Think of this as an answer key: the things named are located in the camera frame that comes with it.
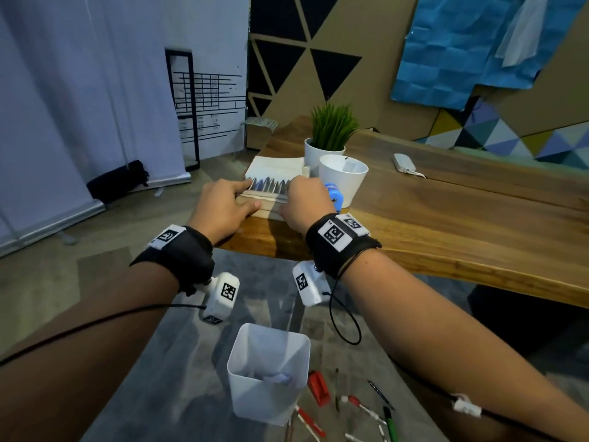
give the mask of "wrist strap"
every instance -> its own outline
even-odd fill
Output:
[[[194,293],[194,284],[211,279],[213,244],[190,226],[170,225],[154,238],[131,265],[154,262],[168,269],[180,283],[179,292]]]
[[[305,241],[313,254],[315,266],[334,279],[356,254],[370,248],[382,248],[351,214],[324,215],[309,228]]]

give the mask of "yellow triangle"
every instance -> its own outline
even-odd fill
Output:
[[[459,128],[462,128],[462,126],[458,123],[458,121],[452,118],[450,113],[441,108],[429,136],[439,135],[440,133],[446,133]]]
[[[552,132],[553,130],[549,130],[548,132],[534,133],[533,135],[528,135],[521,138],[521,140],[524,142],[525,146],[528,148],[531,154],[536,156],[544,148],[544,144],[546,144],[546,141],[549,140]]]

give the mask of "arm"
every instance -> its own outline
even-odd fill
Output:
[[[282,210],[293,229],[305,235],[332,212],[320,180],[293,180]],[[362,253],[342,281],[381,346],[410,371],[565,441],[589,440],[585,410],[473,317],[379,250]]]
[[[251,183],[204,186],[188,225],[213,244],[233,234],[259,203],[235,204]],[[172,302],[179,288],[164,267],[141,262],[11,349],[85,322],[148,304]],[[0,368],[0,440],[77,441],[116,392],[166,311],[141,312],[58,340]]]

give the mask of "crumpled blue sheet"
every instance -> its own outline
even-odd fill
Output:
[[[587,0],[549,0],[537,54],[502,68],[495,52],[524,0],[419,0],[391,99],[462,110],[475,84],[530,88]]]

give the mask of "wooden tabletop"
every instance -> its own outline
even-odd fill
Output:
[[[260,155],[301,157],[310,118],[278,130]],[[394,153],[427,179],[401,174]],[[350,213],[394,261],[434,274],[589,308],[589,176],[464,155],[361,131],[346,155],[369,171]],[[285,222],[249,217],[222,248],[305,260]]]

